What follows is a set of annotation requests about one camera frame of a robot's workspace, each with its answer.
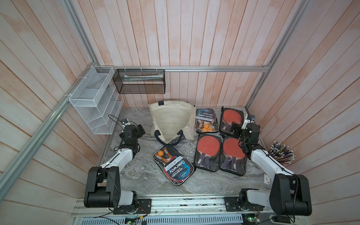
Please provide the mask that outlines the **red paddle case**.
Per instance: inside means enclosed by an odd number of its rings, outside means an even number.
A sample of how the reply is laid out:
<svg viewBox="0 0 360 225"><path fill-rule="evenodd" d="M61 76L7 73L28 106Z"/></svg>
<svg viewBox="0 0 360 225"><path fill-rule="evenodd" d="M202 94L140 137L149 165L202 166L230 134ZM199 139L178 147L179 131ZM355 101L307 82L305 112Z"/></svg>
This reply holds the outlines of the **red paddle case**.
<svg viewBox="0 0 360 225"><path fill-rule="evenodd" d="M194 166L209 172L219 169L222 142L218 136L203 134L196 145Z"/></svg>
<svg viewBox="0 0 360 225"><path fill-rule="evenodd" d="M220 170L237 176L244 176L247 170L247 157L243 152L241 140L225 137L221 150Z"/></svg>
<svg viewBox="0 0 360 225"><path fill-rule="evenodd" d="M223 136L240 138L244 123L244 112L232 108L221 108L221 123L219 132Z"/></svg>

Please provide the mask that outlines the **cream canvas tote bag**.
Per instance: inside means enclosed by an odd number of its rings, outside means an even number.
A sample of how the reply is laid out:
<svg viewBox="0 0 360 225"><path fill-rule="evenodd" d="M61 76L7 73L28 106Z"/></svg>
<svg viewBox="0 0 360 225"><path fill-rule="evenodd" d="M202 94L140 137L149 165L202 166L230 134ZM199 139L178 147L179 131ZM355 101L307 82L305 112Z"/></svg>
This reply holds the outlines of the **cream canvas tote bag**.
<svg viewBox="0 0 360 225"><path fill-rule="evenodd" d="M196 108L184 101L159 101L149 105L151 133L162 145L177 145L195 137Z"/></svg>

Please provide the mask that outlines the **orange ball paddle case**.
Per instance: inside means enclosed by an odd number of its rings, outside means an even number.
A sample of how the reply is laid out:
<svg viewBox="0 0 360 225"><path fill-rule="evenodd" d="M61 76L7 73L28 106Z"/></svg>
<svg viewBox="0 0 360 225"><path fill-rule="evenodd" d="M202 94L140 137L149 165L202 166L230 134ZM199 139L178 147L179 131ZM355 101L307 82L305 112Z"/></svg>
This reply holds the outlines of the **orange ball paddle case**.
<svg viewBox="0 0 360 225"><path fill-rule="evenodd" d="M164 145L153 154L153 159L175 186L182 185L196 168L175 146Z"/></svg>

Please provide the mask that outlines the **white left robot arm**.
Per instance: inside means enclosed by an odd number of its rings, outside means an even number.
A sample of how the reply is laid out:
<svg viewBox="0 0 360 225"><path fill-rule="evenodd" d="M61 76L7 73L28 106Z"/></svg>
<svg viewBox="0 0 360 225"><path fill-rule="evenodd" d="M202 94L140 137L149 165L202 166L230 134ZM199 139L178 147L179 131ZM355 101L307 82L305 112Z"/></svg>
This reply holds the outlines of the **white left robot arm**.
<svg viewBox="0 0 360 225"><path fill-rule="evenodd" d="M126 125L117 153L101 166L90 168L84 195L86 208L122 209L127 213L137 210L137 194L121 189L120 173L139 152L138 139L144 134L141 125Z"/></svg>

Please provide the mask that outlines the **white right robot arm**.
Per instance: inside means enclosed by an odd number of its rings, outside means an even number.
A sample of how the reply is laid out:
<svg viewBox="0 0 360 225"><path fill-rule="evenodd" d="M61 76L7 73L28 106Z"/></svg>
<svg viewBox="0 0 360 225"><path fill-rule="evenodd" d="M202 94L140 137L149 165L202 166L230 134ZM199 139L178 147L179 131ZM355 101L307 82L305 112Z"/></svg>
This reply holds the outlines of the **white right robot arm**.
<svg viewBox="0 0 360 225"><path fill-rule="evenodd" d="M312 203L308 179L304 175L287 170L257 144L259 125L249 122L244 131L240 129L241 126L233 122L230 130L240 138L239 146L245 156L270 177L272 187L269 192L243 188L239 193L239 207L248 211L255 206L262 206L271 208L277 215L311 215Z"/></svg>

